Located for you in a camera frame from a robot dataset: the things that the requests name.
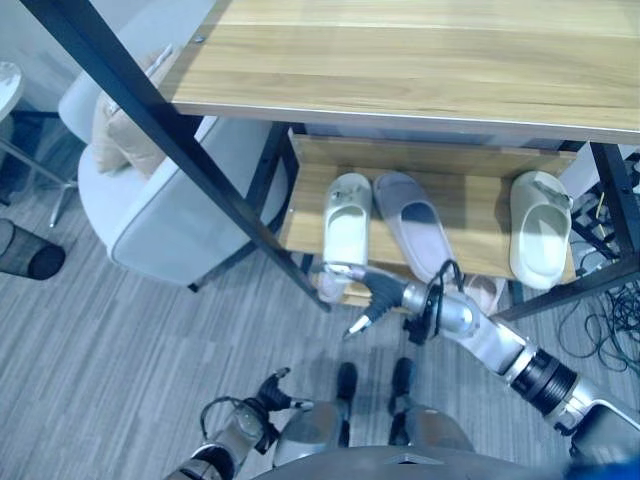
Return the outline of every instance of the gray slipper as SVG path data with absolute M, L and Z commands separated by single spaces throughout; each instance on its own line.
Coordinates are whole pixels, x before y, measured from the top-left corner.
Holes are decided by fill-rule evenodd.
M 429 282 L 446 260 L 455 259 L 435 207 L 413 178 L 399 172 L 382 175 L 373 195 L 416 277 Z

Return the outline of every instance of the white table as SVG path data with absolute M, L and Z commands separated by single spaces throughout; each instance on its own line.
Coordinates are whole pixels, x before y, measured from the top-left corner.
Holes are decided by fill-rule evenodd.
M 11 62 L 0 62 L 0 122 L 11 113 L 20 100 L 23 91 L 24 77 L 22 76 L 20 68 Z M 53 208 L 49 222 L 49 225 L 54 227 L 60 217 L 67 192 L 77 188 L 75 180 L 65 180 L 56 173 L 43 167 L 25 152 L 3 138 L 0 138 L 0 149 L 26 163 L 38 173 L 41 173 L 61 186 L 60 195 Z

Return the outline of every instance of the table top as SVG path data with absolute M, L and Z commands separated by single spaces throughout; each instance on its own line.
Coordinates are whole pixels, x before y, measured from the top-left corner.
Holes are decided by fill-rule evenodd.
M 188 114 L 640 143 L 638 0 L 218 0 Z
M 24 82 L 22 72 L 15 63 L 0 62 L 0 121 L 2 121 L 22 96 Z

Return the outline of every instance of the white wall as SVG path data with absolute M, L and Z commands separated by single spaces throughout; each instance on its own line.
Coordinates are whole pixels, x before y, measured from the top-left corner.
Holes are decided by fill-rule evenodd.
M 92 0 L 116 31 L 149 2 Z M 18 0 L 0 0 L 0 59 L 20 66 L 26 80 L 23 99 L 41 111 L 56 111 L 58 101 L 80 73 L 73 58 Z

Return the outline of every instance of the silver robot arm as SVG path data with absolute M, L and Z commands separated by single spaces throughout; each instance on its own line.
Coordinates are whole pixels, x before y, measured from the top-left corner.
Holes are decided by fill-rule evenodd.
M 533 405 L 562 435 L 572 436 L 571 453 L 588 462 L 626 461 L 640 453 L 640 415 L 589 379 L 499 321 L 484 315 L 461 292 L 349 264 L 325 264 L 326 271 L 364 283 L 372 302 L 345 332 L 351 337 L 391 307 L 417 317 L 405 322 L 410 339 L 422 344 L 441 335 L 469 351 Z

